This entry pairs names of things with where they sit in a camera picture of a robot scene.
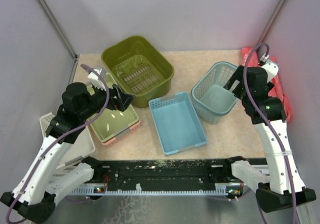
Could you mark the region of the light green shallow basket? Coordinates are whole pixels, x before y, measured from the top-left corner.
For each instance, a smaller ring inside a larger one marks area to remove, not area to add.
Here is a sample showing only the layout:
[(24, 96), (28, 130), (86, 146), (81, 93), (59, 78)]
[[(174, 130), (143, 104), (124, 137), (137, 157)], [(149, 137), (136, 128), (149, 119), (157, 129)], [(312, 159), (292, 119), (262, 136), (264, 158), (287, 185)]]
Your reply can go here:
[(104, 112), (90, 124), (90, 127), (99, 141), (105, 142), (138, 120), (140, 120), (138, 114), (133, 106), (130, 105), (124, 112), (105, 109)]

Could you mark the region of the tall teal perforated basket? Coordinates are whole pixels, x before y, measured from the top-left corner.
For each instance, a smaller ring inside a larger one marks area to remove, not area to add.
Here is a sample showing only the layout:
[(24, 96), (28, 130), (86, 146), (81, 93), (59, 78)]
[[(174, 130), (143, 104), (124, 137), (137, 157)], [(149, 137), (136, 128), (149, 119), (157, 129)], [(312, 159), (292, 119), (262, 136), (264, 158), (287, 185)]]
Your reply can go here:
[(196, 113), (209, 124), (217, 124), (235, 106), (238, 99), (224, 86), (236, 71), (229, 62), (215, 63), (192, 88), (191, 100)]

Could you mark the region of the large olive green container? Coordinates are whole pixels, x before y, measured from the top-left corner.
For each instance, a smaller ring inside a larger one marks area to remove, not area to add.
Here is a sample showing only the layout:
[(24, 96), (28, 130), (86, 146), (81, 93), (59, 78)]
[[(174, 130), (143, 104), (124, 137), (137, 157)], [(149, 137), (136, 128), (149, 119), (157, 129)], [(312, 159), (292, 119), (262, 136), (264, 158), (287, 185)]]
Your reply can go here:
[(165, 96), (175, 74), (172, 64), (144, 37), (131, 36), (105, 49), (101, 60), (121, 89), (135, 96), (133, 105), (146, 108)]

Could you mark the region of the light blue shallow basket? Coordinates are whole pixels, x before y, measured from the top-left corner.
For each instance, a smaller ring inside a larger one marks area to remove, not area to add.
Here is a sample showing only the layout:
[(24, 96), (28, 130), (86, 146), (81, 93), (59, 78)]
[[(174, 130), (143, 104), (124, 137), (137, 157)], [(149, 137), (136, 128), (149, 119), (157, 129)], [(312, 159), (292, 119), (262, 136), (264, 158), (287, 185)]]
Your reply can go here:
[(152, 99), (148, 105), (165, 155), (197, 148), (208, 142), (187, 92)]

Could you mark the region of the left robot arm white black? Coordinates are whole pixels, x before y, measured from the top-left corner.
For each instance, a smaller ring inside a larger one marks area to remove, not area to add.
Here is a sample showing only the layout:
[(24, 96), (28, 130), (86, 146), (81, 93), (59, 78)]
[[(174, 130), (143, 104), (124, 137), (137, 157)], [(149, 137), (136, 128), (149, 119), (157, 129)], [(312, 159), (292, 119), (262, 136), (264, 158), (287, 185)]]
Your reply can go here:
[(87, 119), (94, 121), (105, 109), (125, 111), (135, 100), (134, 95), (123, 92), (116, 84), (111, 89), (95, 87), (93, 90), (90, 94), (80, 82), (66, 87), (62, 105), (50, 121), (30, 169), (13, 191), (2, 194), (0, 201), (24, 219), (36, 224), (46, 222), (58, 203), (76, 187), (103, 179), (102, 163), (87, 157), (65, 176), (49, 182), (62, 157), (88, 125)]

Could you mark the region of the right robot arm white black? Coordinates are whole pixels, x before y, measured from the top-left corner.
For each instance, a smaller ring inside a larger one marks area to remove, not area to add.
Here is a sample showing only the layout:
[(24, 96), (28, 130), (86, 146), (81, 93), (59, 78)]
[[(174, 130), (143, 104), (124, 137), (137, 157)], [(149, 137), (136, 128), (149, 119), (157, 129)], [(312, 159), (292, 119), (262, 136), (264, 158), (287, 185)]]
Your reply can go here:
[(257, 203), (265, 213), (296, 209), (317, 199), (315, 190), (306, 187), (297, 171), (283, 103), (268, 94), (274, 87), (271, 80), (278, 70), (271, 61), (259, 67), (240, 65), (224, 86), (230, 90), (238, 82), (233, 94), (241, 100), (259, 134), (269, 175), (255, 169), (244, 157), (236, 156), (225, 160), (223, 176), (229, 182), (239, 179), (247, 184), (255, 192)]

